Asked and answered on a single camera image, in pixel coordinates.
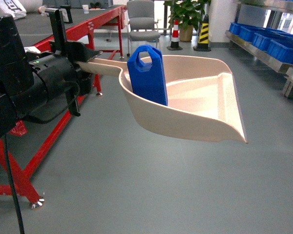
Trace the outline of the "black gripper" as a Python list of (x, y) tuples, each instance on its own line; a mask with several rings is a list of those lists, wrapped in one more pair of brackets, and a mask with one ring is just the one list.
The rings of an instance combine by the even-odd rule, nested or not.
[(67, 41), (63, 15), (60, 9), (48, 8), (54, 45), (54, 52), (26, 55), (34, 73), (34, 85), (26, 92), (24, 116), (30, 117), (37, 109), (49, 101), (65, 94), (67, 105), (60, 111), (69, 110), (70, 114), (80, 116), (77, 98), (89, 94), (92, 89), (92, 74), (77, 71), (73, 63), (88, 62), (100, 56), (103, 51), (92, 50), (79, 41)]

